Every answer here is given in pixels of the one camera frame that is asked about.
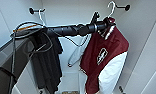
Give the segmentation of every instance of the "white hanger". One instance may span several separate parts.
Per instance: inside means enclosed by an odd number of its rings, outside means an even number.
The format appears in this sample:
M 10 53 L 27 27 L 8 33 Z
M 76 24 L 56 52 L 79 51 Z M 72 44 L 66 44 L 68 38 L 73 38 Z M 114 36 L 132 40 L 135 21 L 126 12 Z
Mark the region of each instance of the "white hanger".
M 45 22 L 42 20 L 42 17 L 41 17 L 41 10 L 42 10 L 42 9 L 39 9 L 39 18 L 40 18 L 40 20 L 42 21 L 43 26 L 45 26 Z
M 116 7 L 116 4 L 115 4 L 114 1 L 109 2 L 108 7 L 109 7 L 109 5 L 110 5 L 111 3 L 112 3 L 112 11 L 111 11 L 111 14 L 108 15 L 108 18 L 114 13 L 114 10 L 115 10 L 115 7 Z

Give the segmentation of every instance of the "black cord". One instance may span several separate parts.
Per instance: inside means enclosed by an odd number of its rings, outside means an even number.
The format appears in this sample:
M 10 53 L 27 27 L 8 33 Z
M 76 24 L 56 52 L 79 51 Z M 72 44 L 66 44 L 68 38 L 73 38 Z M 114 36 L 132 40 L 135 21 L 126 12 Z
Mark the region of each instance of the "black cord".
M 36 32 L 38 32 L 38 31 L 40 31 L 42 28 L 39 28 L 39 29 L 37 29 L 37 30 L 35 30 L 35 31 L 33 31 L 33 32 L 30 32 L 29 34 L 26 34 L 26 35 L 23 35 L 23 36 L 19 36 L 19 37 L 15 37 L 16 39 L 22 39 L 22 38 L 26 38 L 26 37 L 28 37 L 28 36 L 30 36 L 30 35 L 32 35 L 32 34 L 34 34 L 34 33 L 36 33 Z
M 15 56 L 16 56 L 16 44 L 15 44 L 16 32 L 21 26 L 23 26 L 25 24 L 37 24 L 37 25 L 43 26 L 42 24 L 39 24 L 36 22 L 24 22 L 16 27 L 15 32 L 13 33 L 13 37 L 12 37 L 12 39 L 13 39 L 13 61 L 11 63 L 11 71 L 10 71 L 12 74 L 14 74 L 14 65 L 15 65 Z M 11 94 L 12 87 L 13 87 L 13 77 L 11 76 L 9 88 L 8 88 L 8 94 Z
M 55 33 L 56 35 L 60 36 L 60 37 L 64 37 L 64 38 L 70 40 L 74 45 L 76 45 L 76 46 L 78 46 L 78 47 L 83 46 L 84 43 L 86 42 L 87 38 L 88 38 L 88 35 L 86 35 L 86 39 L 84 40 L 84 42 L 83 42 L 81 45 L 78 45 L 78 44 L 75 43 L 72 39 L 70 39 L 70 38 L 68 38 L 68 37 L 66 37 L 66 36 L 62 36 L 61 34 L 59 34 L 59 33 L 57 33 L 57 32 L 54 32 L 53 30 L 51 30 L 51 31 L 52 31 L 53 33 Z
M 5 69 L 4 67 L 0 67 L 0 71 L 4 72 L 8 76 L 13 76 L 14 82 L 15 83 L 17 82 L 16 76 L 14 74 L 12 74 L 10 71 L 8 71 L 7 69 Z

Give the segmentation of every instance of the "hook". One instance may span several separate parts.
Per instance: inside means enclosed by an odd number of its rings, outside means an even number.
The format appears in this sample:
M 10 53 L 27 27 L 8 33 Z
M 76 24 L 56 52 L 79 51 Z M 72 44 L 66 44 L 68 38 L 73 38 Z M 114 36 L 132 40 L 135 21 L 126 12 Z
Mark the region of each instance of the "hook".
M 117 7 L 117 8 L 125 8 L 126 11 L 128 11 L 128 10 L 130 9 L 130 5 L 127 5 L 126 7 L 118 7 L 118 6 L 116 5 L 116 7 Z
M 110 15 L 108 15 L 108 18 L 114 13 L 114 10 L 115 10 L 115 6 L 116 6 L 116 4 L 115 4 L 115 2 L 114 1 L 111 1 L 111 2 L 109 2 L 109 4 L 108 4 L 108 7 L 109 7 L 109 5 L 112 3 L 112 5 L 113 5 L 113 7 L 112 7 L 112 11 L 111 11 L 111 14 Z
M 31 14 L 34 14 L 34 12 L 44 12 L 45 11 L 45 9 L 43 9 L 43 10 L 33 10 L 33 8 L 29 8 L 29 11 L 30 11 L 30 13 Z

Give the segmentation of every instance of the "white wall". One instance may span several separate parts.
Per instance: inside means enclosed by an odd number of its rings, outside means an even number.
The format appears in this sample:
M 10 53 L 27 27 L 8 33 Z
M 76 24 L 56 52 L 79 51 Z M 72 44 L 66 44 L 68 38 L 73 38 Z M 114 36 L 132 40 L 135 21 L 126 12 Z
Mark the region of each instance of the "white wall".
M 95 11 L 100 14 L 99 20 L 103 20 L 111 12 L 111 8 L 107 8 L 109 2 L 110 0 L 43 0 L 47 26 L 87 24 L 90 23 Z M 79 36 L 70 38 L 78 44 L 81 41 Z M 79 72 L 79 64 L 76 63 L 73 67 L 67 66 L 68 59 L 76 46 L 65 38 L 60 38 L 60 41 L 64 51 L 60 55 L 63 77 L 59 85 L 59 93 L 84 90 L 79 87 L 84 77 Z
M 156 72 L 153 74 L 141 94 L 156 94 Z
M 0 47 L 8 42 L 10 34 L 22 22 L 41 23 L 38 13 L 31 15 L 29 8 L 42 9 L 41 0 L 0 0 Z M 29 62 L 18 80 L 13 94 L 38 94 L 31 63 Z
M 130 44 L 114 94 L 121 94 L 119 86 L 122 86 L 127 94 L 141 94 L 156 71 L 156 0 L 115 0 L 115 2 L 119 6 L 130 4 L 131 8 L 128 12 L 116 9 L 113 15 L 117 27 Z

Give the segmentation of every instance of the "coat hanger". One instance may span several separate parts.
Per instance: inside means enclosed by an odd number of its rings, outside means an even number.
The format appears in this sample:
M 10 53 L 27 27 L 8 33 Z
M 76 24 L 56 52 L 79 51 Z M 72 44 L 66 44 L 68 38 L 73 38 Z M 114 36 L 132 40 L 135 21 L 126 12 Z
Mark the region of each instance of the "coat hanger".
M 41 16 L 41 10 L 42 9 L 39 9 L 39 18 L 42 21 L 43 26 L 45 26 L 45 22 L 43 21 L 42 16 Z
M 109 23 L 111 23 L 109 20 L 109 17 L 114 13 L 114 10 L 116 7 L 116 4 L 114 1 L 109 2 L 108 7 L 110 6 L 110 4 L 112 4 L 112 10 L 111 10 L 111 13 L 108 15 L 108 17 L 106 18 L 107 22 Z M 107 30 L 105 30 L 105 32 L 101 34 L 101 37 L 103 37 L 105 40 L 108 39 L 112 31 L 114 30 L 114 27 L 115 27 L 114 25 L 107 27 Z
M 110 6 L 110 4 L 112 4 L 112 10 L 111 10 L 111 13 L 108 15 L 108 18 L 114 13 L 114 10 L 116 7 L 116 4 L 114 1 L 109 2 L 108 7 Z

